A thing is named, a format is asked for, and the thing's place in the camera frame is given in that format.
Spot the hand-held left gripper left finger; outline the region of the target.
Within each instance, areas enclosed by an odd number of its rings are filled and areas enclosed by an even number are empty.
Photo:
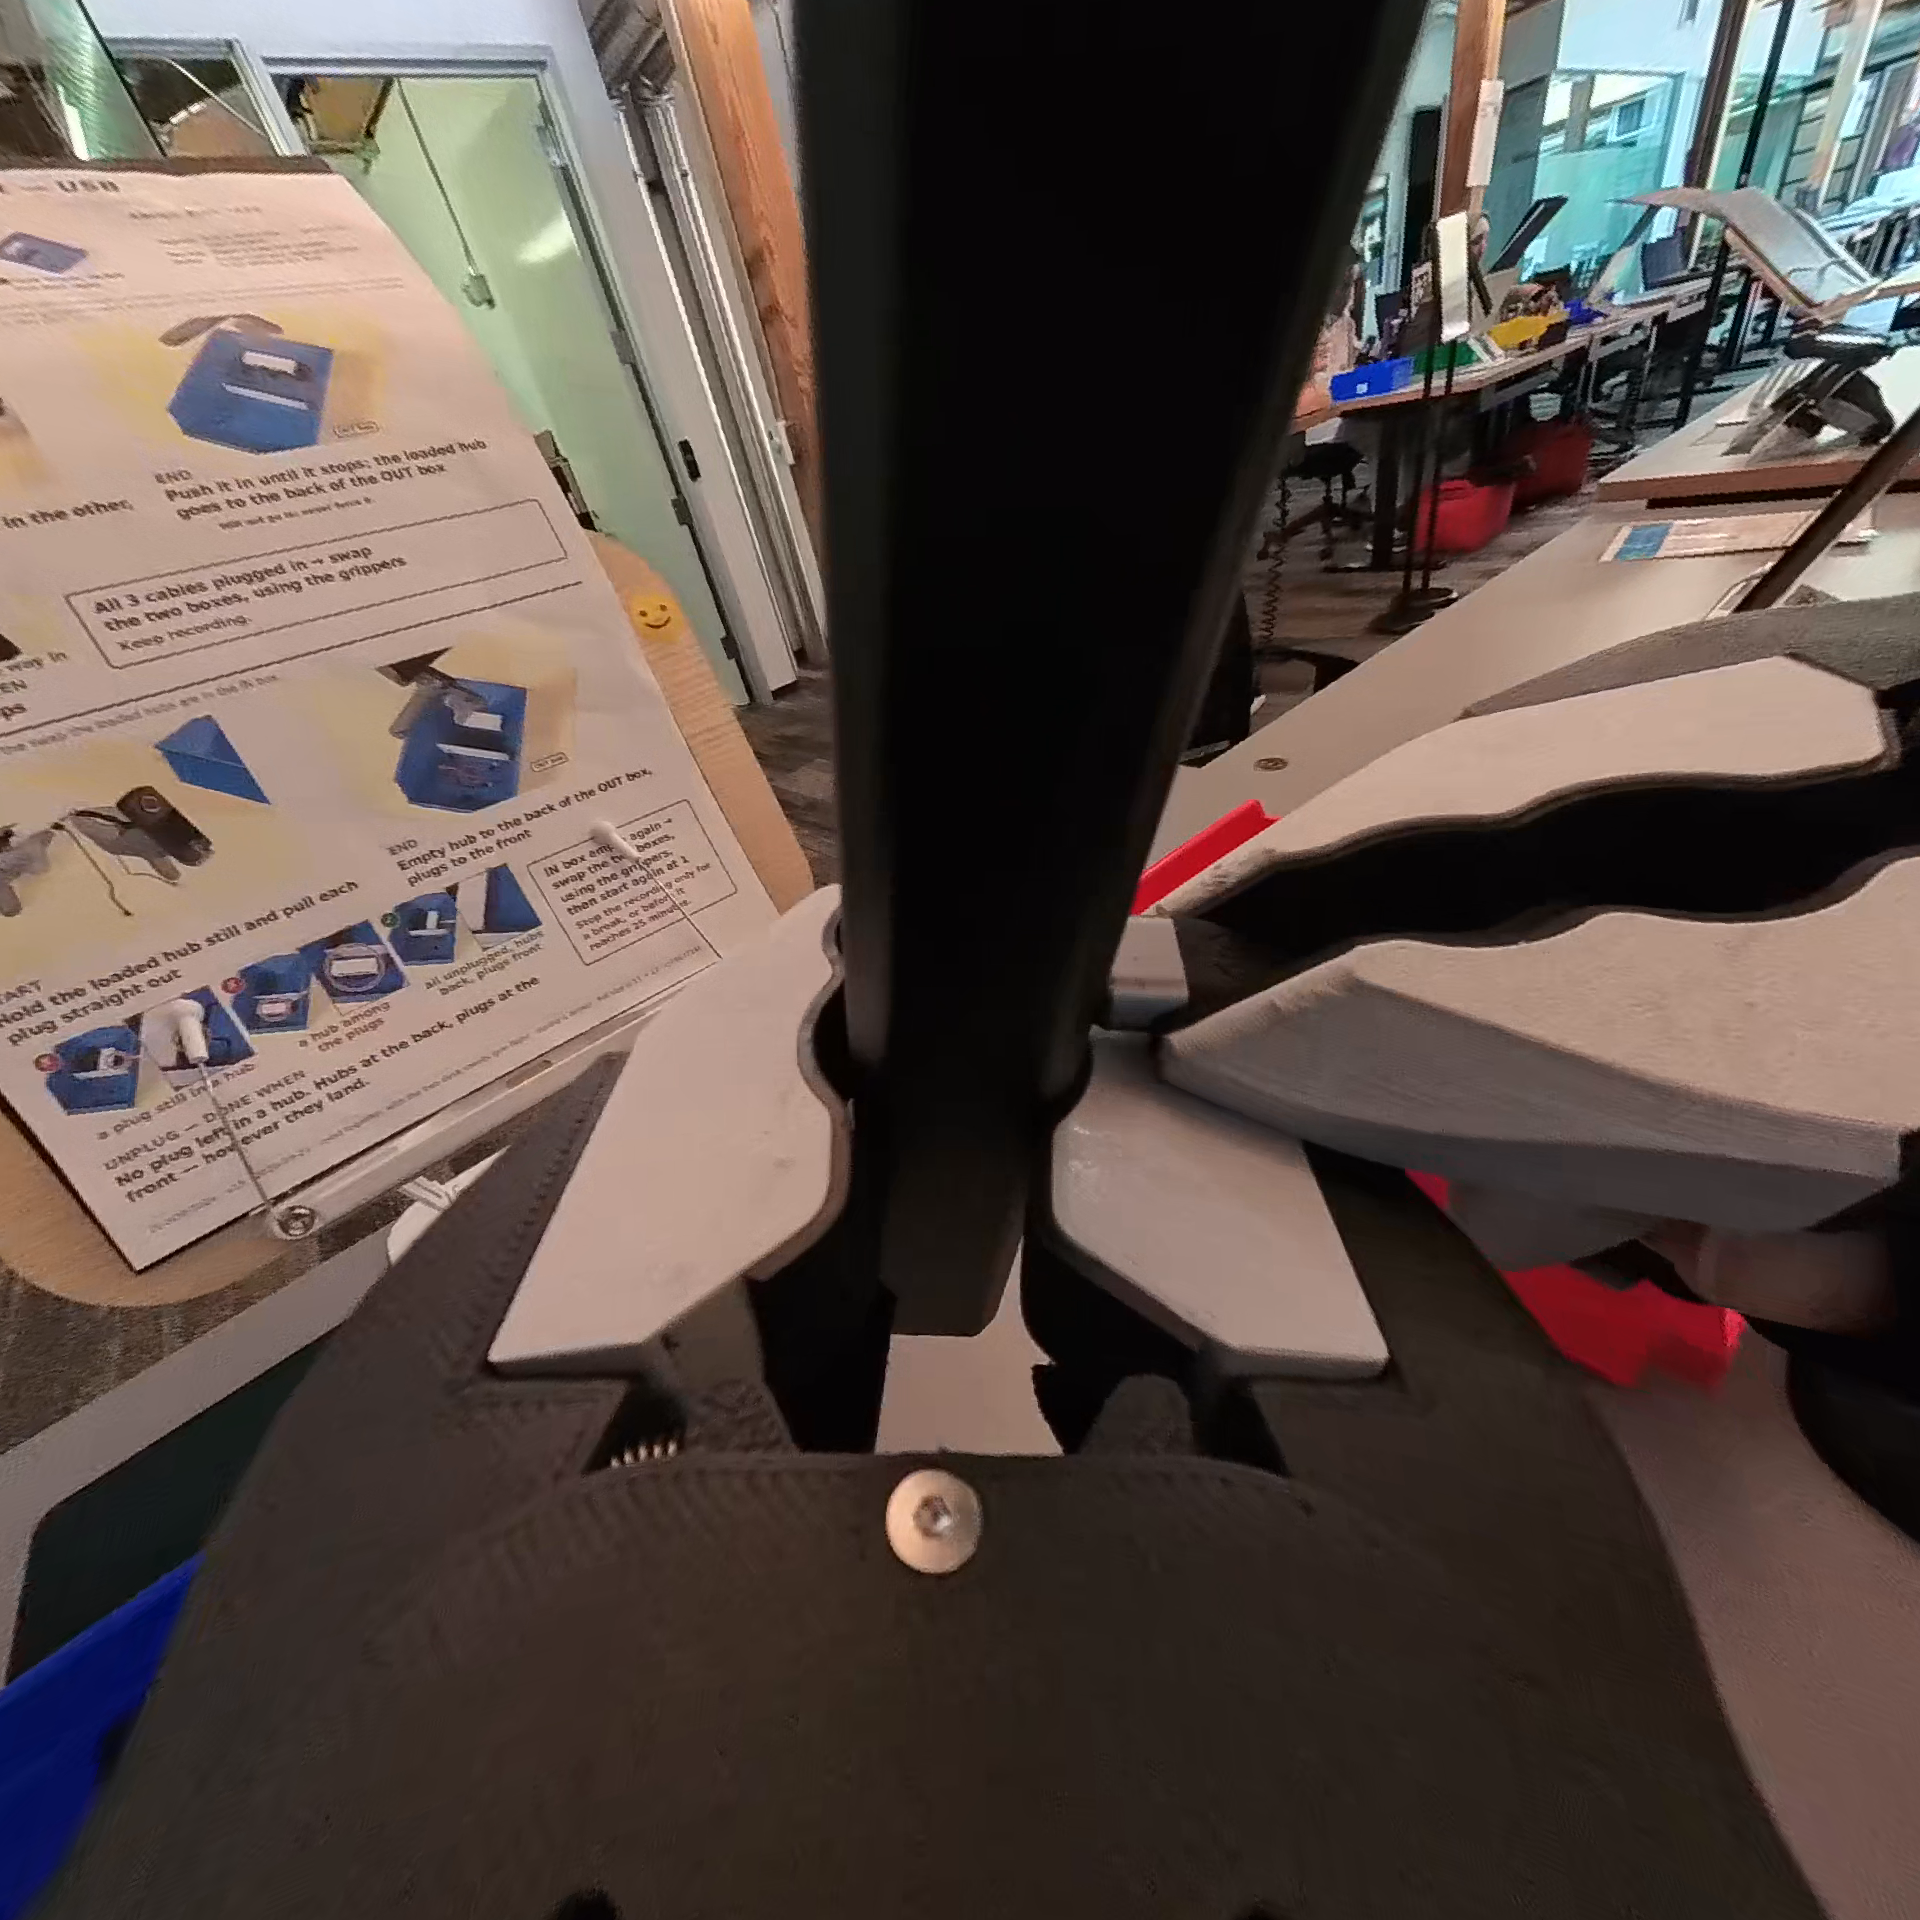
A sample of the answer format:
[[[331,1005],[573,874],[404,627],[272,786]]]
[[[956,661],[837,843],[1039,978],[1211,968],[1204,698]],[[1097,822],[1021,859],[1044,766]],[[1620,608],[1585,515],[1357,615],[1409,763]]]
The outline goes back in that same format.
[[[644,1021],[545,1218],[488,1363],[615,1379],[682,1426],[763,1388],[804,1450],[866,1451],[895,1310],[864,1268],[840,1038],[841,892],[823,886]]]

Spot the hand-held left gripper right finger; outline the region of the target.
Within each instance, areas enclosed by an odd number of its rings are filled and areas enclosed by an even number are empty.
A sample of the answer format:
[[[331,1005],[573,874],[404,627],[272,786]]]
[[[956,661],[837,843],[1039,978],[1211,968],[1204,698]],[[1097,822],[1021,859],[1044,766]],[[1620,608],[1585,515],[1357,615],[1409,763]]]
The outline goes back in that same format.
[[[1161,1077],[1160,1036],[1191,999],[1170,918],[1129,918],[1088,1068],[1058,1119],[1024,1228],[1036,1397],[1080,1451],[1131,1381],[1161,1381],[1197,1438],[1252,1438],[1267,1384],[1363,1384],[1385,1332],[1306,1149]]]

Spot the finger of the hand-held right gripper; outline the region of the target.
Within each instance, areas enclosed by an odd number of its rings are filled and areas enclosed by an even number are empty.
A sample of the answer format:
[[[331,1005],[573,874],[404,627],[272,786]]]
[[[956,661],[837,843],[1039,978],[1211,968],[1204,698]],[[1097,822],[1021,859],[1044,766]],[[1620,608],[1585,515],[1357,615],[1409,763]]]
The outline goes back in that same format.
[[[1449,1184],[1495,1262],[1693,1236],[1677,1277],[1793,1331],[1915,1336],[1915,877],[1517,936],[1388,935],[1226,996],[1160,1043],[1183,1092]]]
[[[1194,875],[1152,927],[1194,968],[1284,976],[1603,909],[1764,917],[1901,851],[1905,693],[1748,661],[1418,736]]]

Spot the red storage bin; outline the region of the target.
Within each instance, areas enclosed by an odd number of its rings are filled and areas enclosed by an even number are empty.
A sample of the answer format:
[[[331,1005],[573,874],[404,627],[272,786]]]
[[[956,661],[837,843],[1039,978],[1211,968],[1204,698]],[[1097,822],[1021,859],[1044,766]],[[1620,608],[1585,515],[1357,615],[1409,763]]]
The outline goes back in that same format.
[[[1133,917],[1276,820],[1276,813],[1249,799],[1155,855],[1138,877]],[[1570,1263],[1504,1270],[1503,1279],[1563,1357],[1610,1384],[1634,1388],[1649,1373],[1663,1373],[1714,1389],[1729,1379],[1745,1343],[1746,1320],[1739,1312],[1676,1298],[1649,1279],[1610,1286]]]

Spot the black usb hub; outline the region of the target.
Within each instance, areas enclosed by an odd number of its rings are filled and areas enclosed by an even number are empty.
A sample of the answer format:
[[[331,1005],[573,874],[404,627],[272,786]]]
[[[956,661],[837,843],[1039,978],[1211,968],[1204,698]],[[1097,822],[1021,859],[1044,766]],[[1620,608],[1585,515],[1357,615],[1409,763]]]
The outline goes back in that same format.
[[[993,1318],[1410,2],[795,4],[852,1187],[808,1331]]]

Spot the blue storage bin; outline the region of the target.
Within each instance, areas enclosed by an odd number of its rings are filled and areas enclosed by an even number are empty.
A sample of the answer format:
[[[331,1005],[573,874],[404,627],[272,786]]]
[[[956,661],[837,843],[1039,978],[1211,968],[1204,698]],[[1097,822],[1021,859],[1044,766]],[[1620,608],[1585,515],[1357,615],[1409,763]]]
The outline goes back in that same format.
[[[135,1588],[29,1560],[3,1691],[3,1916],[32,1907],[80,1835],[199,1571],[192,1554]]]

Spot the blue printed paper sheet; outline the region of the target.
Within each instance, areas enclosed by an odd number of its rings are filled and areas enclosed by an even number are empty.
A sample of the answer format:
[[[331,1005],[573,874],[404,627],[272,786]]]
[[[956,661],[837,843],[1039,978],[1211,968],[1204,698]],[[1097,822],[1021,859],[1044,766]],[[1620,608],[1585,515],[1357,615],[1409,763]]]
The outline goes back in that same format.
[[[1808,511],[1741,511],[1733,517],[1639,517],[1613,531],[1600,549],[1600,564],[1663,559],[1714,559],[1739,556],[1778,557],[1799,544],[1820,518]]]

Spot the grey metal rod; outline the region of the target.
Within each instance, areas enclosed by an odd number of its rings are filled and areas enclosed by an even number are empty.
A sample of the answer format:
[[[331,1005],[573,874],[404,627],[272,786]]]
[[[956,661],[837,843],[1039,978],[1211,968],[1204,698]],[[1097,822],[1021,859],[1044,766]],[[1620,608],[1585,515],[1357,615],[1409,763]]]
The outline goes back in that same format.
[[[1859,531],[1871,533],[1880,500],[1906,479],[1915,464],[1915,450],[1919,415],[1909,415],[1895,434],[1873,447],[1864,467],[1787,541],[1784,556],[1729,606],[1729,613],[1759,613],[1787,604],[1812,564],[1824,559],[1840,540]]]

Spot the black pole stand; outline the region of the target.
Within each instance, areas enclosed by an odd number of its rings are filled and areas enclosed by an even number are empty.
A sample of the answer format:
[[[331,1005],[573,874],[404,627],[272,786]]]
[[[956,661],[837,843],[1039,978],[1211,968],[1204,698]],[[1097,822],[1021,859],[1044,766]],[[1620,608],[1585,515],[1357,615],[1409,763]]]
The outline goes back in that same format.
[[[1409,540],[1399,590],[1377,619],[1377,634],[1402,637],[1426,623],[1449,595],[1434,583],[1439,515],[1444,486],[1444,434],[1457,388],[1458,352],[1473,336],[1475,251],[1473,219],[1465,207],[1442,212],[1431,224],[1431,340],[1425,368],[1421,437],[1413,467]]]

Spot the grey laptop stand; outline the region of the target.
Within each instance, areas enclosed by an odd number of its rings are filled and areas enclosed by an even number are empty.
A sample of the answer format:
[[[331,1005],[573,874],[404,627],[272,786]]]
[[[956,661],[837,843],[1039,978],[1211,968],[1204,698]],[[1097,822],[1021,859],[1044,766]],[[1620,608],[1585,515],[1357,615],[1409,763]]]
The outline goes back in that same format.
[[[1801,326],[1784,350],[1784,366],[1760,387],[1746,415],[1729,442],[1729,452],[1746,455],[1784,437],[1840,442],[1860,447],[1883,444],[1893,414],[1880,382],[1880,368],[1898,352],[1885,334],[1852,325]]]

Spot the black swivel chair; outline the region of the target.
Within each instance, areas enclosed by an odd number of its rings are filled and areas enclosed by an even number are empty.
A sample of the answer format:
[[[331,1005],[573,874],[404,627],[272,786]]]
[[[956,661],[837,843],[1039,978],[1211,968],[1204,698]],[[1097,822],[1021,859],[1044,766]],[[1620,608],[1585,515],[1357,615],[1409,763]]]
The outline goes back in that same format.
[[[1295,540],[1316,534],[1316,557],[1333,568],[1337,541],[1346,533],[1364,534],[1372,523],[1356,500],[1360,467],[1360,447],[1345,438],[1292,437],[1281,460],[1261,559],[1279,566]]]

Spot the tilted display board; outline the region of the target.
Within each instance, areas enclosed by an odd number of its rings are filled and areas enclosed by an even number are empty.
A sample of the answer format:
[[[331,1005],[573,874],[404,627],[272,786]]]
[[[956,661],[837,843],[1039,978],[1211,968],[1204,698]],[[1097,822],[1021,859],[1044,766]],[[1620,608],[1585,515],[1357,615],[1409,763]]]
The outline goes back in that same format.
[[[1658,187],[1624,203],[1673,207],[1722,224],[1729,246],[1799,319],[1817,326],[1844,319],[1864,304],[1919,295],[1919,266],[1873,275],[1840,239],[1801,207],[1759,187]]]

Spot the printed instruction sheet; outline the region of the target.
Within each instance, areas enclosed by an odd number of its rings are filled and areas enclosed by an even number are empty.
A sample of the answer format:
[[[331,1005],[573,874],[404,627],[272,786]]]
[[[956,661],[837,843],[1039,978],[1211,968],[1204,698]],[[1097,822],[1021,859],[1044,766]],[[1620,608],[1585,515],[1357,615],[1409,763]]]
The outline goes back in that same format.
[[[776,902],[448,299],[330,168],[4,172],[4,1229],[145,1275]]]

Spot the glass door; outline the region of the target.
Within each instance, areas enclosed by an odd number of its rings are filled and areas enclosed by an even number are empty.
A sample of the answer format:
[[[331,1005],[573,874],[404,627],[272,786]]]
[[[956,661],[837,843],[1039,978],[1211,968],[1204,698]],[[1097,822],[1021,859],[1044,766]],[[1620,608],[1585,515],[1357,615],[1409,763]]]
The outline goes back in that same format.
[[[592,533],[679,596],[739,703],[800,647],[691,316],[664,262],[633,287],[552,62],[272,62],[280,107],[411,251]]]

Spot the wooden support column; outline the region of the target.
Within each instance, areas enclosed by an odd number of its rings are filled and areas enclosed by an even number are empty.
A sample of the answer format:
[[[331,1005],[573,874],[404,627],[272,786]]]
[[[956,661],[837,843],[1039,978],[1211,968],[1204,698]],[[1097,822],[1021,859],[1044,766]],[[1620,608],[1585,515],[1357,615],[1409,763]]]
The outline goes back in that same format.
[[[800,590],[803,651],[831,662],[825,494],[810,266],[800,212],[799,118],[777,4],[664,6],[699,124],[704,168],[724,215],[728,272],[747,325],[755,408],[769,442],[777,518]]]

